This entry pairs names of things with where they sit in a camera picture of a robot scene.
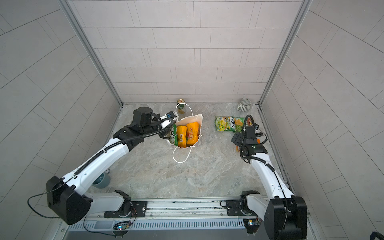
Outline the green colourful snack bag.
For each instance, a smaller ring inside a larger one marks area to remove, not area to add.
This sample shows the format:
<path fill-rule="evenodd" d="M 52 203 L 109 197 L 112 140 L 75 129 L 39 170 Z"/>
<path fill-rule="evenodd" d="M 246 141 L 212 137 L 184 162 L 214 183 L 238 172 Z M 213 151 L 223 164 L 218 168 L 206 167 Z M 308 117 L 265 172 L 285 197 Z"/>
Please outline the green colourful snack bag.
<path fill-rule="evenodd" d="M 234 117 L 215 117 L 215 127 L 218 132 L 235 132 L 236 124 Z"/>

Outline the white printed paper bag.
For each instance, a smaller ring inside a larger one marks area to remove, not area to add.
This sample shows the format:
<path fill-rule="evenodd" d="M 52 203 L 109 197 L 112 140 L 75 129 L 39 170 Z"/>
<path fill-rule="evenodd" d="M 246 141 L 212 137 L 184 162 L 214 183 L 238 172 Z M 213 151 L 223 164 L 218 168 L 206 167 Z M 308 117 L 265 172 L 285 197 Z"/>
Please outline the white printed paper bag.
<path fill-rule="evenodd" d="M 184 107 L 184 109 L 189 108 L 191 115 L 179 119 L 179 106 Z M 182 164 L 189 158 L 192 149 L 199 144 L 199 140 L 202 136 L 201 127 L 203 123 L 203 115 L 194 115 L 192 108 L 184 102 L 178 102 L 175 110 L 176 122 L 174 124 L 171 124 L 171 131 L 170 133 L 166 134 L 166 140 L 171 146 L 174 147 L 172 153 L 173 160 L 178 164 Z M 189 150 L 189 152 L 184 160 L 178 161 L 175 158 L 176 150 Z"/>

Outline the green chip snack bag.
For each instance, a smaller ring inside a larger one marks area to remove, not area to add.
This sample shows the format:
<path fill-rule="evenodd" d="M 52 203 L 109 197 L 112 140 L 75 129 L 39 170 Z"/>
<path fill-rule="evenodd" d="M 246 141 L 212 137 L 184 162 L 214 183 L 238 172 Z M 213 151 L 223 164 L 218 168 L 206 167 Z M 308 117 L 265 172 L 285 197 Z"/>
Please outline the green chip snack bag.
<path fill-rule="evenodd" d="M 253 122 L 250 118 L 241 118 L 241 117 L 234 117 L 235 120 L 235 127 L 237 132 L 241 132 L 244 126 L 244 122 L 246 122 L 246 126 L 252 126 Z"/>

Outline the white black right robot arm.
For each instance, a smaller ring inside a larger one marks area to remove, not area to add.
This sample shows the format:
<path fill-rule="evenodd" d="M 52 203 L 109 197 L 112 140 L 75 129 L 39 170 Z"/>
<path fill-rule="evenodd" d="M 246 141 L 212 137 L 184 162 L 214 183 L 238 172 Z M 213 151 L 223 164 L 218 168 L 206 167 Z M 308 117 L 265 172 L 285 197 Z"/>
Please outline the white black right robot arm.
<path fill-rule="evenodd" d="M 232 142 L 240 147 L 241 159 L 250 164 L 259 175 L 266 190 L 264 198 L 257 191 L 244 191 L 240 209 L 245 215 L 257 216 L 257 223 L 247 223 L 248 232 L 260 240 L 304 240 L 307 237 L 307 204 L 286 186 L 270 160 L 263 143 L 258 142 L 255 127 L 243 127 Z"/>

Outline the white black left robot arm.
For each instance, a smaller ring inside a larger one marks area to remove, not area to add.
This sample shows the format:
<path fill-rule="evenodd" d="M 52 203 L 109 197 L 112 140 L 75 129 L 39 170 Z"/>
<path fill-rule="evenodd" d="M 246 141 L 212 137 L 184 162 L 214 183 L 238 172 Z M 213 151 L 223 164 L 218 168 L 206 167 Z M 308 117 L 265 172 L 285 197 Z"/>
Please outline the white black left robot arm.
<path fill-rule="evenodd" d="M 155 135 L 165 138 L 176 119 L 173 111 L 161 116 L 149 107 L 134 110 L 131 124 L 118 130 L 96 154 L 62 178 L 54 176 L 47 181 L 48 207 L 68 225 L 93 213 L 106 212 L 114 217 L 131 214 L 131 198 L 122 191 L 96 195 L 86 195 L 86 192 L 112 164 L 145 138 Z"/>

